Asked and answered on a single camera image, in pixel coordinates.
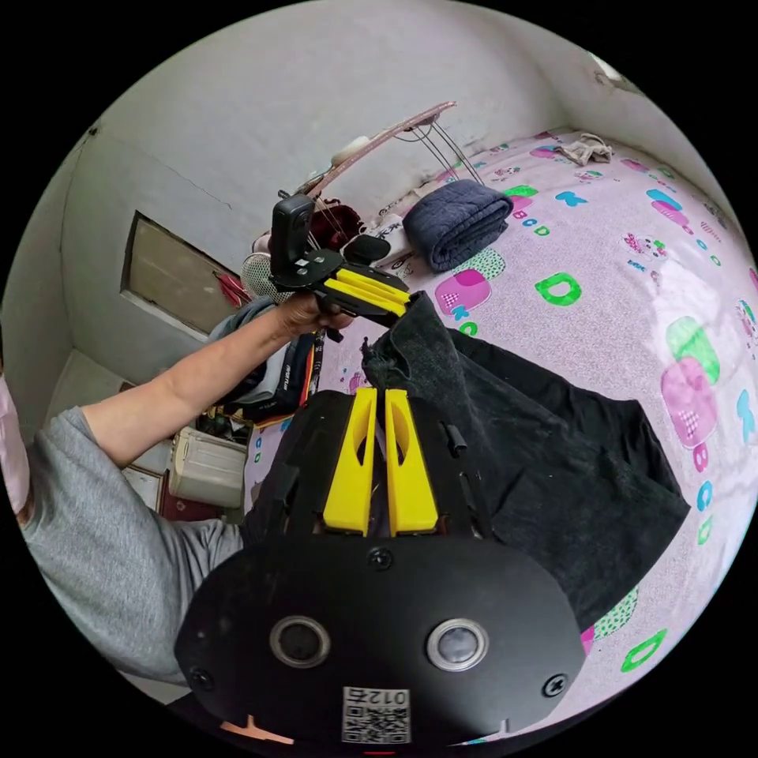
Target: hand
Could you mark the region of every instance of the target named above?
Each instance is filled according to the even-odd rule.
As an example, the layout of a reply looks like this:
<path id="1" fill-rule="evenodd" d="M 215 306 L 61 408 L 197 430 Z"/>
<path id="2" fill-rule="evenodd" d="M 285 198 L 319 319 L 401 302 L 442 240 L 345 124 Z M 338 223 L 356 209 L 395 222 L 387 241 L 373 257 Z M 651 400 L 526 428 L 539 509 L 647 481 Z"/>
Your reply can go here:
<path id="1" fill-rule="evenodd" d="M 318 329 L 344 329 L 353 321 L 350 316 L 341 313 L 336 306 L 332 308 L 331 314 L 322 313 L 315 295 L 298 292 L 285 300 L 277 311 L 285 330 L 293 337 L 297 337 L 301 334 L 316 332 Z"/>

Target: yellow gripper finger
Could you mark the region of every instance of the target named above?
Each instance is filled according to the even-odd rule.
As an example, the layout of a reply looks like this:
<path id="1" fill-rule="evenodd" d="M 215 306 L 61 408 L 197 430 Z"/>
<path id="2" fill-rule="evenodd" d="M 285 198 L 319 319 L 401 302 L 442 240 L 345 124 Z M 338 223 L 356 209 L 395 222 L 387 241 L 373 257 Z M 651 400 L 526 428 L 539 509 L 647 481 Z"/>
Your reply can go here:
<path id="1" fill-rule="evenodd" d="M 359 389 L 324 508 L 324 523 L 328 529 L 359 533 L 364 537 L 368 533 L 376 425 L 377 391 Z M 358 451 L 364 441 L 361 460 Z"/>
<path id="2" fill-rule="evenodd" d="M 437 506 L 407 392 L 388 389 L 385 392 L 385 412 L 390 533 L 395 537 L 434 531 L 437 527 Z"/>
<path id="3" fill-rule="evenodd" d="M 341 268 L 334 279 L 327 279 L 324 286 L 343 295 L 350 295 L 364 302 L 377 306 L 396 316 L 405 314 L 411 296 L 383 282 L 369 279 L 367 276 Z"/>

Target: dark gray towel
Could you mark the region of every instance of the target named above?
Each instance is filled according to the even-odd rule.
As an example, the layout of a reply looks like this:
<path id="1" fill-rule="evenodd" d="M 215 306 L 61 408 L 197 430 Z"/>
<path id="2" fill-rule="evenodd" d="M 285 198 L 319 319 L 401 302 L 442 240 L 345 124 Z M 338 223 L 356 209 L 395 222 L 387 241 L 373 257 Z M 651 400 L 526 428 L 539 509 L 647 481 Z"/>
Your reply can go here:
<path id="1" fill-rule="evenodd" d="M 363 369 L 373 386 L 406 389 L 458 427 L 495 534 L 553 574 L 582 629 L 640 582 L 689 512 L 637 402 L 449 331 L 425 293 L 365 349 Z"/>
<path id="2" fill-rule="evenodd" d="M 513 210 L 502 192 L 473 179 L 444 184 L 423 197 L 403 219 L 413 249 L 432 271 L 450 271 L 494 242 Z"/>

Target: qr code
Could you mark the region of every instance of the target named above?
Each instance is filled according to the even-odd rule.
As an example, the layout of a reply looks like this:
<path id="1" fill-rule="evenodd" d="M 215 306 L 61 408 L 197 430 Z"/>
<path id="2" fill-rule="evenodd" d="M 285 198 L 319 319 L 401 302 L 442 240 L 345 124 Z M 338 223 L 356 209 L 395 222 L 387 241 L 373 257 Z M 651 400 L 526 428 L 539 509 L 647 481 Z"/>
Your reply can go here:
<path id="1" fill-rule="evenodd" d="M 400 745 L 411 741 L 410 693 L 406 689 L 343 689 L 342 741 Z"/>

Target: picture frame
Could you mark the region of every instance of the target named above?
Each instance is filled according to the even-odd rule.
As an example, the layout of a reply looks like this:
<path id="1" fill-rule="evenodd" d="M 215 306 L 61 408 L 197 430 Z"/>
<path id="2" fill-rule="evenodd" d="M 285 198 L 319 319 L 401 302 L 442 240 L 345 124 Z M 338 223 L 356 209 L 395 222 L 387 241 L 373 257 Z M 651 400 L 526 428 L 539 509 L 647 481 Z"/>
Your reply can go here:
<path id="1" fill-rule="evenodd" d="M 124 478 L 140 496 L 144 504 L 160 515 L 163 509 L 163 488 L 165 475 L 149 471 L 141 466 L 127 466 L 122 470 Z"/>

